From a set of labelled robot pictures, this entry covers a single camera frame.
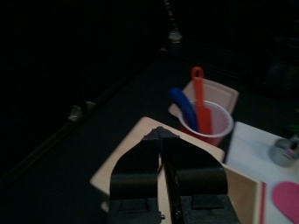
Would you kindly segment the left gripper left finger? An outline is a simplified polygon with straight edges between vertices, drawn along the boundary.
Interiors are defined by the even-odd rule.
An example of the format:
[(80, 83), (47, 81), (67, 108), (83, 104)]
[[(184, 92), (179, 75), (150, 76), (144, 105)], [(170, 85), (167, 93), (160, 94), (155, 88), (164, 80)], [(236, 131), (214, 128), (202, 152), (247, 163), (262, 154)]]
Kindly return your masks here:
[(160, 224), (158, 204), (159, 129), (116, 161), (110, 178), (107, 224)]

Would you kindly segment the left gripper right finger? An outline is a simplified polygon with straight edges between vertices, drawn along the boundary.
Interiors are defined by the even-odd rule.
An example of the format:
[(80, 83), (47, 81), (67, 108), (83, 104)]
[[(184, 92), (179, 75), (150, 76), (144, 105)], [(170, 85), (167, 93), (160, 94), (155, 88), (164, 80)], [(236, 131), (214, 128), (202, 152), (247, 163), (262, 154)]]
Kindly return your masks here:
[(168, 129), (158, 136), (172, 224), (240, 224), (218, 159)]

